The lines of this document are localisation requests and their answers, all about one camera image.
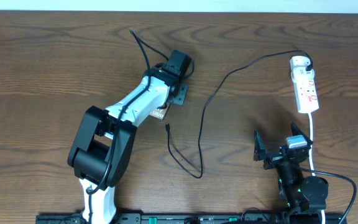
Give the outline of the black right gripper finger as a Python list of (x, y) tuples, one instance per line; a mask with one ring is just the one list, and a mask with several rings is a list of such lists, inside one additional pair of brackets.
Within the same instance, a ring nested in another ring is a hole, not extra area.
[(307, 145), (311, 146), (313, 144), (313, 141), (295, 123), (291, 123), (291, 132), (293, 136), (302, 135)]
[(254, 130), (254, 161), (262, 161), (266, 157), (266, 150), (258, 131)]

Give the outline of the white power strip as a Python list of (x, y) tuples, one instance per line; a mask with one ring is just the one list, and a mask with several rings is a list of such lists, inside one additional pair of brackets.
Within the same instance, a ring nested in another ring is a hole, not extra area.
[(291, 71), (291, 79), (293, 81), (299, 113), (308, 114), (319, 109), (314, 75), (313, 69), (306, 71), (305, 67), (295, 67)]

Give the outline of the Galaxy smartphone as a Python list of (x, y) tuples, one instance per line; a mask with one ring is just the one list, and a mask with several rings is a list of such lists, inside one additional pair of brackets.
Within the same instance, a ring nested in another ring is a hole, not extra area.
[(167, 103), (164, 108), (156, 108), (156, 109), (154, 109), (154, 110), (150, 113), (150, 115), (151, 115), (152, 117), (154, 117), (154, 118), (160, 120), (160, 121), (163, 121), (164, 118), (165, 118), (165, 116), (166, 116), (167, 111), (169, 110), (169, 108), (170, 108), (170, 104)]

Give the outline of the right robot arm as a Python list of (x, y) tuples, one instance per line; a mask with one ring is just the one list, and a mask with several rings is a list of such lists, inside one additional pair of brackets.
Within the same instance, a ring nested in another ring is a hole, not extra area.
[(309, 175), (305, 177), (300, 163), (309, 158), (312, 140), (295, 124), (291, 124), (292, 135), (277, 152), (268, 152), (258, 131), (254, 131), (254, 160), (263, 161), (264, 169), (275, 169), (278, 173), (280, 197), (287, 201), (288, 208), (272, 215), (276, 223), (319, 223), (321, 211), (326, 208), (328, 181)]

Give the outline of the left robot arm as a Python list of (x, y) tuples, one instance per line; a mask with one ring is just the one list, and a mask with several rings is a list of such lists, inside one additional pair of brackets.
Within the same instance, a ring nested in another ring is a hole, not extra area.
[(129, 165), (137, 128), (157, 108), (183, 104), (188, 88), (183, 81), (193, 63), (189, 55), (174, 50), (167, 62), (147, 69), (121, 101), (86, 110), (67, 159), (83, 188), (84, 223), (113, 221), (115, 187)]

